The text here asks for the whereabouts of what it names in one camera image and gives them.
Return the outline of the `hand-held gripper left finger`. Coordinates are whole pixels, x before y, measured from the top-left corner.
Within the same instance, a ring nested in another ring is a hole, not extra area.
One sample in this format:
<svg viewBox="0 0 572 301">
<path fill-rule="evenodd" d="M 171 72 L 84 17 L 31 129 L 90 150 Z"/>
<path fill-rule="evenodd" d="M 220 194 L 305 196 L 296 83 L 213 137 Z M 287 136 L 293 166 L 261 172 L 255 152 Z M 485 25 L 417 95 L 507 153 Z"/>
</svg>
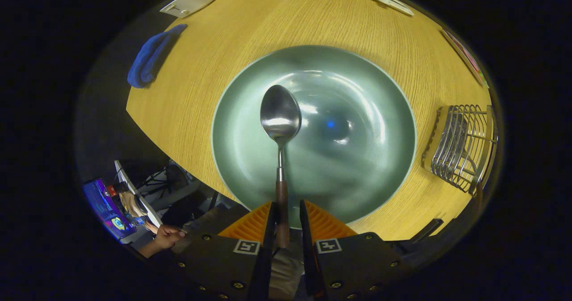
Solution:
<svg viewBox="0 0 572 301">
<path fill-rule="evenodd" d="M 267 301 L 276 207 L 267 202 L 177 244 L 177 278 L 198 301 Z"/>
</svg>

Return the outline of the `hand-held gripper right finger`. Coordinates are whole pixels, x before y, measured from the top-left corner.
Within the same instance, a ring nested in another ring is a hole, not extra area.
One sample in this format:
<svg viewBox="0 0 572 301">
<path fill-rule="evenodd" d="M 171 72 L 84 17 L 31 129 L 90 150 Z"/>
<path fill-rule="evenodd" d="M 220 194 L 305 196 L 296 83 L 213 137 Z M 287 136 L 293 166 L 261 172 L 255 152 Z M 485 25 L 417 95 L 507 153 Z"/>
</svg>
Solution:
<svg viewBox="0 0 572 301">
<path fill-rule="evenodd" d="M 300 202 L 307 293 L 315 301 L 371 301 L 403 278 L 402 256 L 377 234 L 358 234 Z"/>
</svg>

